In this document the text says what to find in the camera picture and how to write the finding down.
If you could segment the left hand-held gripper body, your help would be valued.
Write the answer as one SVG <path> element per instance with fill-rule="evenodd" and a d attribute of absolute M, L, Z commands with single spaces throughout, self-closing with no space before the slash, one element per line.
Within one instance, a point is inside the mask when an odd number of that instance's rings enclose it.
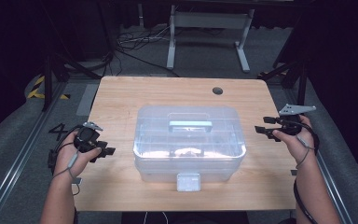
<path fill-rule="evenodd" d="M 77 134 L 74 140 L 75 147 L 82 153 L 88 152 L 96 147 L 105 148 L 107 143 L 99 141 L 99 131 L 103 128 L 92 121 L 77 126 Z"/>

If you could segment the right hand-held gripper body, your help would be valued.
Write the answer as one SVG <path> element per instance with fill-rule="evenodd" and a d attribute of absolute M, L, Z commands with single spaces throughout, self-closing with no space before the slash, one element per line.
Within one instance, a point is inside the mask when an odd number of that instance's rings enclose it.
<path fill-rule="evenodd" d="M 280 111 L 277 123 L 281 124 L 281 131 L 289 135 L 297 135 L 302 129 L 308 129 L 310 126 L 303 123 L 301 115 L 307 112 L 315 111 L 316 106 L 308 105 L 289 105 L 286 104 Z"/>

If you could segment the clear plastic storage box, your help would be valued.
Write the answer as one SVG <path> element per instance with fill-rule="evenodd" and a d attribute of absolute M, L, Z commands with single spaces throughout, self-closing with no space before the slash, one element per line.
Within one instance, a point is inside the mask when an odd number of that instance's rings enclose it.
<path fill-rule="evenodd" d="M 133 155 L 144 181 L 199 191 L 203 183 L 228 181 L 245 154 L 232 107 L 146 105 L 138 111 Z"/>

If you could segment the person's right hand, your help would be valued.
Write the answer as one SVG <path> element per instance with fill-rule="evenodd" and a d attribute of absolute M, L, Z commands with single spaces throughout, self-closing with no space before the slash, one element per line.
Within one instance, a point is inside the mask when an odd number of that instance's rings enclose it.
<path fill-rule="evenodd" d="M 301 116 L 300 119 L 311 127 L 310 120 L 307 117 Z M 286 144 L 289 153 L 296 161 L 297 169 L 302 169 L 316 162 L 314 138 L 309 129 L 302 129 L 297 135 L 289 135 L 281 131 L 274 131 L 273 134 Z"/>

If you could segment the person's left hand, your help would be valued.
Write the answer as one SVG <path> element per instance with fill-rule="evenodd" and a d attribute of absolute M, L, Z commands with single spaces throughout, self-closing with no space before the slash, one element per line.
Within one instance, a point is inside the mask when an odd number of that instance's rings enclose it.
<path fill-rule="evenodd" d="M 54 177 L 68 174 L 70 179 L 74 179 L 83 172 L 90 160 L 96 158 L 101 153 L 102 150 L 99 147 L 86 153 L 79 152 L 73 144 L 76 134 L 77 132 L 71 132 L 63 140 L 56 160 Z"/>

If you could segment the black metal stand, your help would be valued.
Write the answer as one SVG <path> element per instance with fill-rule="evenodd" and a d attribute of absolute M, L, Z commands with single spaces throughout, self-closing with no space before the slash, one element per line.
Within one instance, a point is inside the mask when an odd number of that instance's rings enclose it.
<path fill-rule="evenodd" d="M 59 53 L 50 53 L 44 61 L 43 76 L 45 78 L 45 99 L 43 111 L 47 111 L 53 102 L 52 76 L 55 76 L 59 82 L 67 82 L 69 80 L 68 70 L 65 67 L 66 64 L 69 64 L 76 71 L 91 79 L 102 78 L 76 61 L 70 60 Z"/>
<path fill-rule="evenodd" d="M 285 63 L 273 69 L 272 71 L 258 74 L 257 78 L 267 81 L 281 74 L 284 74 L 284 76 L 280 82 L 280 85 L 284 89 L 292 89 L 295 84 L 298 83 L 296 103 L 298 105 L 303 105 L 305 103 L 305 93 L 307 86 L 306 63 L 304 61 Z"/>

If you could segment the yellow black hazard tape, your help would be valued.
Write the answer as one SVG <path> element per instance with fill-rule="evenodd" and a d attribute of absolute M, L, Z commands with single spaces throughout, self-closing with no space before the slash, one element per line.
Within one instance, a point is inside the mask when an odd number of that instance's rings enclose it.
<path fill-rule="evenodd" d="M 40 93 L 38 90 L 41 87 L 41 85 L 43 84 L 43 82 L 45 81 L 45 77 L 42 75 L 40 76 L 36 82 L 34 83 L 32 89 L 30 90 L 30 92 L 28 93 L 27 98 L 38 98 L 38 99 L 45 99 L 45 94 L 44 93 Z M 62 94 L 60 99 L 63 100 L 69 100 L 71 98 L 70 94 Z"/>

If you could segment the aluminium floor rail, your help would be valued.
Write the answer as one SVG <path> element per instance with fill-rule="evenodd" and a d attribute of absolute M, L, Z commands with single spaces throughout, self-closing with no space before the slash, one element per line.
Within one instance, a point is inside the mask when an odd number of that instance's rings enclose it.
<path fill-rule="evenodd" d="M 317 131 L 320 131 L 321 125 L 319 125 L 318 122 L 320 121 L 322 125 L 327 124 L 326 119 L 328 119 L 329 116 L 325 114 L 325 109 L 320 104 L 306 102 L 306 105 L 316 106 L 316 111 L 310 112 L 310 118 L 313 127 L 316 128 Z M 353 224 L 351 220 L 351 216 L 349 215 L 346 205 L 342 201 L 341 195 L 337 188 L 337 182 L 335 181 L 334 177 L 332 176 L 332 173 L 330 172 L 331 166 L 326 160 L 327 159 L 326 150 L 330 149 L 330 147 L 327 145 L 326 140 L 324 140 L 322 137 L 320 137 L 320 139 L 322 145 L 317 153 L 317 161 L 321 169 L 322 175 L 324 177 L 324 181 L 327 186 L 327 191 L 330 195 L 330 198 L 333 201 L 335 208 L 337 209 L 338 216 L 340 218 L 341 223 Z"/>
<path fill-rule="evenodd" d="M 64 82 L 59 82 L 56 84 L 56 87 L 52 91 L 52 96 L 48 99 L 47 108 L 37 117 L 32 130 L 30 131 L 27 139 L 25 140 L 21 150 L 18 153 L 18 156 L 9 167 L 4 180 L 0 185 L 0 211 L 2 210 L 2 207 L 7 201 L 8 196 L 16 185 L 26 162 L 29 160 L 31 154 L 33 153 L 35 143 L 38 140 L 39 135 L 45 126 L 51 111 L 53 110 L 53 107 L 59 101 L 65 88 L 66 83 Z"/>

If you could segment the grey metal desk frame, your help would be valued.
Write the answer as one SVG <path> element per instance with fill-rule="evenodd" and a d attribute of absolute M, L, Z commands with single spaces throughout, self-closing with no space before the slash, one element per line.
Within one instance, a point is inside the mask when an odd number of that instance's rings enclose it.
<path fill-rule="evenodd" d="M 180 12 L 175 5 L 171 6 L 171 15 L 169 20 L 170 42 L 166 67 L 174 68 L 175 60 L 175 29 L 176 28 L 214 28 L 214 29 L 238 29 L 241 30 L 241 38 L 234 43 L 237 55 L 244 73 L 250 72 L 244 45 L 247 35 L 251 28 L 255 11 L 249 9 L 244 14 L 226 14 L 210 12 Z"/>

